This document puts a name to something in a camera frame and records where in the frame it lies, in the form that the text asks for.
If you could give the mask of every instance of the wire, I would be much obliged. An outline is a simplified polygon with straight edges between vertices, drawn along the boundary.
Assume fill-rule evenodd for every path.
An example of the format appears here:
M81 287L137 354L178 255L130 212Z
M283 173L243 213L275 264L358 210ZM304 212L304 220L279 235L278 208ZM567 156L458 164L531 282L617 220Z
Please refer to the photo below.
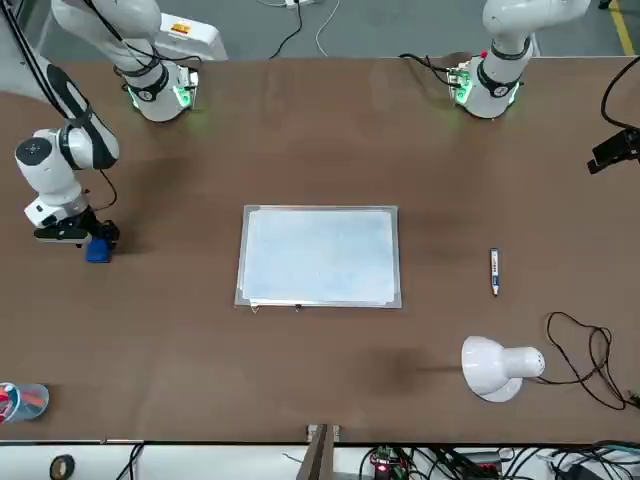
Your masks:
M111 187L111 192L113 193L113 197L111 198L111 201L106 205L103 205L98 208L94 208L93 209L94 212L99 212L100 210L106 210L109 207L113 207L118 201L118 191L116 190L116 187L113 185L113 182L109 179L109 177L107 177L107 174L104 173L104 170L98 170L98 171L100 172L100 175L104 177L105 181L109 184L109 187Z
M333 19L333 16L336 14L336 12L338 11L338 7L340 6L340 0L336 1L336 6L333 7L333 11L331 12L331 15L329 15L329 17L325 20L325 22L322 24L322 26L318 29L318 32L316 33L316 45L318 46L318 50L320 50L320 52L325 56L328 57L329 54L327 52L324 51L324 48L322 48L322 45L320 44L320 34L322 33L322 31L325 29L325 27L327 25L329 25L329 23L331 22L331 20Z
M511 462L511 465L509 465L509 468L507 468L507 471L504 472L504 476L503 478L514 478L518 475L518 472L520 471L520 469L524 466L525 463L527 463L529 460L531 460L531 457L533 457L536 453L538 453L540 450L542 450L542 448L534 448L533 451L527 455L524 460L522 460L517 466L516 466L516 461L522 456L522 454L525 452L525 450L528 450L528 448L523 448L522 450L520 450L520 452L518 452L518 455L516 455L516 458L513 460L513 462Z
M285 457L285 458L288 458L289 460L293 460L296 463L302 463L302 460L300 460L299 458L296 458L296 457L292 457L288 453L282 452L282 456Z
M145 55L147 57L150 58L155 58L157 60L167 60L170 62L176 62L176 61L180 61L180 60L189 60L191 58L196 58L200 61L200 63L202 63L202 58L200 58L198 55L188 55L186 57L181 57L181 58L168 58L164 55L160 55L158 53L147 53L144 52L142 50L139 50L131 45L129 45L127 42L124 41L124 38L122 38L122 35L120 35L118 33L118 31L116 30L116 28L100 13L100 11L96 8L96 6L93 4L93 0L84 0L84 3L96 14L96 16L100 19L100 22L102 22L102 24L105 26L105 28L107 30L109 30L109 32L111 33L111 35L113 35L116 40L118 40L120 43L122 43L122 45L127 49L127 51L129 52L129 54L131 55L131 57L138 62L138 64L142 67L142 68L147 68L148 65L145 65L144 63L142 63L140 61L140 59L138 58L138 56L133 53L134 51L137 53L140 53L142 55Z
M256 0L256 2L261 3L262 5L266 5L267 7L286 7L286 3L268 3L264 0Z
M637 465L638 463L640 463L640 461L613 461L610 460L608 458L605 457L605 455L608 455L610 453L614 453L616 452L615 450L609 449L609 448L594 448L594 446L588 448L588 449L576 449L576 450L568 450L568 451L564 451L564 455L562 456L562 458L560 459L560 462L558 462L556 468L557 469L561 469L562 463L565 461L565 459L567 458L568 455L570 454L576 454L576 455L580 455L581 457L583 457L581 460L579 460L578 462L575 462L576 465L581 465L583 463L586 463L588 461L596 461L598 463L600 463L600 465L602 466L603 470L605 470L605 472L607 472L607 475L611 478L611 474L608 472L607 470L607 466L609 466L611 468L611 470L613 471L613 473L615 473L615 475L618 478L621 478L618 471L616 470L616 468L622 470L625 474L627 474L627 476L633 480L633 475L631 475L631 472L625 468L625 465ZM560 452L562 452L562 450L556 450L554 453L552 453L552 456L558 455Z
M571 322L575 323L576 325L582 328L587 328L591 330L591 332L589 333L589 358L591 360L591 364L593 365L593 368L586 375L580 375L578 370L573 366L573 363L571 363L571 360L569 359L568 355L566 354L562 346L560 346L560 344L556 342L556 340L551 335L551 323L553 319L558 316L561 318L571 320ZM572 317L571 315L565 312L550 313L549 316L547 317L546 330L547 330L547 338L553 344L553 346L560 352L562 357L565 359L565 361L569 365L569 368L571 368L571 371L575 375L576 380L558 382L558 381L548 380L544 377L538 377L536 380L537 383L541 383L545 385L580 384L582 389L585 392L587 392L591 398L593 398L598 403L600 403L601 405L604 405L607 408L610 408L612 410L625 410L628 405L631 405L636 408L640 408L640 406L636 402L632 402L624 398L624 396L622 395L622 392L618 388L618 385L616 384L616 382L613 380L613 377L611 376L611 370L609 365L609 358L611 356L611 345L613 343L613 333L611 332L611 330L609 330L606 327L599 327L597 325L587 325L587 324L581 323L578 320L576 320L574 317ZM594 354L594 351L595 351L594 339L596 338L597 335L599 335L605 342L605 350L600 360L597 360ZM593 393L593 391L587 386L586 381L595 375L599 376L602 379L605 386L611 392L613 397L620 402L620 405L612 405L607 401L602 400L595 393Z
M631 67L633 67L639 61L640 61L640 56L637 56L636 58L631 60L627 65L625 65L622 68L622 70L620 70L617 73L617 75L615 77L613 77L613 79L611 80L611 82L607 86L607 89L604 91L604 95L602 96L602 102L600 103L600 114L602 115L602 118L604 118L610 124L615 125L615 126L620 127L620 128L633 128L633 129L635 129L636 127L634 127L631 124L620 122L618 120L614 120L613 118L611 118L609 116L609 114L607 113L607 100L609 99L609 94L611 93L611 90L613 90L613 87L615 86L615 84L618 83L618 80L620 80L622 78L622 76L625 73L627 73L629 70L631 70Z
M280 55L280 52L282 51L282 47L284 47L284 45L291 40L293 37L295 37L297 34L300 33L300 31L302 30L302 10L300 9L300 3L297 0L294 0L296 2L296 7L298 10L298 29L293 32L292 34L290 34L287 38L285 38L282 43L280 44L280 46L278 47L278 50L276 50L276 53L274 53L273 55L271 55L269 57L269 60L276 58L278 55Z
M126 474L128 474L129 480L135 480L134 466L138 460L138 457L144 449L145 442L134 445L129 453L129 462L124 466L120 474L116 477L116 480L122 480Z
M442 475L444 475L446 478L449 478L450 480L458 480L458 476L455 470L451 470L449 469L449 473L445 472L444 470L442 470L440 468L440 466L438 465L439 463L442 463L445 467L449 467L449 461L447 460L445 454L438 450L438 449L430 449L436 456L436 461L434 462L433 459L427 455L425 452L423 452L422 450L420 450L419 448L416 448L415 451L418 452L420 455L422 455L424 458L426 458L427 460L429 460L430 462L433 463L433 467L431 467L431 472L428 474L428 476L431 475L431 473L433 473L433 469L436 468L440 471L440 473L442 473Z
M430 478L429 475L422 473L420 470L409 470L407 475L409 478L411 478L411 475L418 475L420 478L426 478L427 480Z
M133 50L134 52L138 52L141 53L142 55L146 55L147 57L151 57L151 58L155 58L158 60L166 60L168 62L181 62L183 60L198 60L198 62L200 63L200 65L202 65L202 57L199 55L186 55L184 57L178 57L178 58L169 58L165 55L162 55L161 53L147 53L143 50L138 50L136 47L132 47L131 45L129 45L128 43L125 43L125 45L127 45L131 50Z
M360 462L360 468L358 469L358 480L362 480L362 471L364 470L364 462L367 461L367 458L369 458L369 456L375 452L378 448L377 447L373 447L370 448L367 453L364 454L364 457L362 457L362 461Z
M7 23L11 30L13 38L20 52L22 53L22 56L24 57L24 60L27 66L29 67L29 70L31 70L31 74L33 75L36 83L40 87L40 90L42 90L44 97L49 101L51 106L53 106L53 108L55 108L63 118L65 119L69 118L66 112L62 109L62 107L58 103L58 100L56 99L55 94L53 93L53 90L51 90L51 85L49 85L49 82L45 74L42 72L42 69L38 64L38 61L33 51L31 50L31 47L29 46L29 42L27 42L26 38L24 37L24 34L22 33L22 30L18 25L18 21L16 20L16 17L13 15L13 12L7 7L4 0L0 0L0 8L2 9L2 13L4 14L5 18L7 19Z
M398 58L409 58L411 60L414 60L414 61L418 62L420 65L422 65L423 67L427 67L429 70L431 70L431 72L435 75L435 77L441 83L444 83L445 85L447 85L449 87L460 88L460 84L459 83L449 82L449 81L445 80L444 78L442 78L440 75L438 75L438 72L447 73L450 70L448 68L436 67L435 65L433 65L431 63L431 60L429 59L428 55L425 55L424 59L422 59L422 58L414 55L413 53L403 53L402 55L399 55Z
M20 14L22 13L22 8L24 7L24 3L25 3L26 1L27 1L27 0L22 0L22 1L20 2L20 5L18 5L18 8L16 9L16 19L20 18Z

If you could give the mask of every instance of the white desk lamp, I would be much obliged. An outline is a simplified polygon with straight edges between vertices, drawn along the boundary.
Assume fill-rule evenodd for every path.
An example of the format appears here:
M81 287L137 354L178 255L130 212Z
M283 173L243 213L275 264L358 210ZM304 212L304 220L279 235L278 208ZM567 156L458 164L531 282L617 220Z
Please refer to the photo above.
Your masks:
M489 402L506 402L522 387L522 379L544 371L544 357L533 347L504 348L484 337L468 337L462 345L462 371L469 388Z

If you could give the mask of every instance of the brown table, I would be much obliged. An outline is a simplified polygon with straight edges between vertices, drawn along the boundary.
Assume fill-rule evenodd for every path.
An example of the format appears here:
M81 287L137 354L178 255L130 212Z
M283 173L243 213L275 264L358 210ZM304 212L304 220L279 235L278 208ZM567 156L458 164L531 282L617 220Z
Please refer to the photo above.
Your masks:
M198 111L166 125L132 111L109 64L69 65L121 142L120 199L101 217L122 230L110 265L31 238L11 151L60 120L3 96L2 380L47 383L52 403L0 436L295 441L326 421L350 441L636 439L637 411L578 386L529 383L494 405L457 369L478 334L535 345L548 377L571 378L543 331L560 309L610 327L612 372L640 387L640 168L585 166L616 131L599 103L623 63L534 60L491 122L401 60L229 62L207 65ZM612 115L640 121L637 83L620 83ZM108 200L97 173L81 180ZM245 204L397 204L404 308L234 308ZM588 332L557 327L586 370Z

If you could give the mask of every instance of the blue object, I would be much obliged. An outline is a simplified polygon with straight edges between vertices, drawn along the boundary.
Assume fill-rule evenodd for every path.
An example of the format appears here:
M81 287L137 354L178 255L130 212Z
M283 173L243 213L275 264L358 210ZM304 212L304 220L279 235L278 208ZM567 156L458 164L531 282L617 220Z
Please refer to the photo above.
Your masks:
M93 237L87 245L85 259L89 263L109 263L111 260L109 243L102 238Z

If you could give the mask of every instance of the marker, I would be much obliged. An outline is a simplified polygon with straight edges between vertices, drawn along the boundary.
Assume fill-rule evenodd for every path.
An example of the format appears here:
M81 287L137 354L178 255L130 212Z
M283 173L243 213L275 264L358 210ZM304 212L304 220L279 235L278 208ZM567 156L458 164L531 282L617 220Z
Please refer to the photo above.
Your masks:
M500 289L500 269L498 264L498 249L491 249L491 290L493 295L498 296L498 290Z

